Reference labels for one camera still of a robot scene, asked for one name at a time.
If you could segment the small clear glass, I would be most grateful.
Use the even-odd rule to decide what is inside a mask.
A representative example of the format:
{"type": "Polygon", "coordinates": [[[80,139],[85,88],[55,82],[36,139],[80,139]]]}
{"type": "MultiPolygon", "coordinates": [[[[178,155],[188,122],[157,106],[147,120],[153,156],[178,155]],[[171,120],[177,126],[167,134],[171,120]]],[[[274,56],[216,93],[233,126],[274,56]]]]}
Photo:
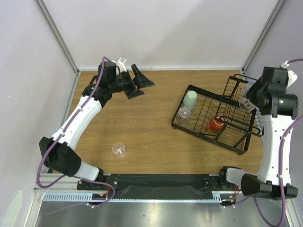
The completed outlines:
{"type": "Polygon", "coordinates": [[[256,107],[247,98],[242,97],[241,100],[239,101],[239,108],[246,113],[250,113],[256,107]]]}
{"type": "Polygon", "coordinates": [[[253,83],[246,83],[244,87],[241,89],[240,95],[245,96],[249,89],[252,87],[253,83]]]}
{"type": "Polygon", "coordinates": [[[126,153],[125,145],[121,142],[117,142],[112,146],[112,152],[117,157],[124,157],[126,153]]]}

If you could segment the orange black mug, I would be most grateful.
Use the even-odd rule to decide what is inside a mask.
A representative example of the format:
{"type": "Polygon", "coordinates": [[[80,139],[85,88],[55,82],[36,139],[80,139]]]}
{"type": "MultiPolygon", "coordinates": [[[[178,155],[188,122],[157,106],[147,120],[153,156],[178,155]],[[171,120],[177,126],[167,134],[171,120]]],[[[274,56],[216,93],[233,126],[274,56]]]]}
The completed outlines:
{"type": "Polygon", "coordinates": [[[223,127],[225,125],[224,122],[225,122],[225,118],[223,116],[214,116],[205,129],[207,131],[219,132],[223,129],[223,127]]]}

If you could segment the green plastic cup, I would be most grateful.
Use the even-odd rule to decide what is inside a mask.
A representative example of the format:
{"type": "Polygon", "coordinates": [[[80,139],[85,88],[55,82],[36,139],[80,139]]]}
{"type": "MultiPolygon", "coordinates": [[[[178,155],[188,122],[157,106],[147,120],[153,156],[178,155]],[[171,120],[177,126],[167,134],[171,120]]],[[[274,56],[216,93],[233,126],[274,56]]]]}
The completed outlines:
{"type": "Polygon", "coordinates": [[[197,93],[193,90],[189,90],[182,101],[182,107],[186,107],[191,111],[194,110],[197,102],[197,93]]]}

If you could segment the large clear faceted glass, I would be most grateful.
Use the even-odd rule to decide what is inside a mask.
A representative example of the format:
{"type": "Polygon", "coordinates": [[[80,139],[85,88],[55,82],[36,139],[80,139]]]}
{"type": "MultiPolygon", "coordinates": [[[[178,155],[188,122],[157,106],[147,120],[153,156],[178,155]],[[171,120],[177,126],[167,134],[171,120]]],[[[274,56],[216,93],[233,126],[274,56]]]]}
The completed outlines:
{"type": "Polygon", "coordinates": [[[191,120],[191,110],[187,107],[181,107],[178,110],[176,122],[182,127],[187,127],[191,120]]]}

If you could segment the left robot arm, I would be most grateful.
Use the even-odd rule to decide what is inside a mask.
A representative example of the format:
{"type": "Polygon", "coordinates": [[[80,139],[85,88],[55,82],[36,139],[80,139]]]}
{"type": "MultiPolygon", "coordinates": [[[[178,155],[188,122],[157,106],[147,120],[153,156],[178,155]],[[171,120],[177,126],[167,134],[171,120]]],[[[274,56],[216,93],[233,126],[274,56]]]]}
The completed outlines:
{"type": "Polygon", "coordinates": [[[63,176],[86,179],[93,189],[104,184],[103,171],[88,164],[76,154],[78,141],[114,93],[123,92],[128,99],[144,95],[143,88],[154,86],[135,64],[131,65],[134,78],[125,67],[125,59],[111,61],[107,57],[98,66],[98,73],[85,87],[82,96],[65,123],[51,137],[39,142],[42,161],[40,167],[61,173],[63,176]]]}

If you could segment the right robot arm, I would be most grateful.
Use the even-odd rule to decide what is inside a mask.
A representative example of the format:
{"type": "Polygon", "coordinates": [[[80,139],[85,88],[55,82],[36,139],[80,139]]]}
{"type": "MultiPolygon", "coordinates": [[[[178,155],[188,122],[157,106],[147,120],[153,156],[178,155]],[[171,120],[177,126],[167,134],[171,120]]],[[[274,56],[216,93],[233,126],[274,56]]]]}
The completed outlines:
{"type": "Polygon", "coordinates": [[[263,156],[257,175],[241,168],[223,166],[218,185],[223,190],[238,186],[243,195],[281,200],[297,197],[289,169],[291,136],[298,116],[299,99],[287,89],[297,75],[285,66],[264,67],[261,77],[245,93],[245,97],[261,113],[264,125],[263,156]]]}

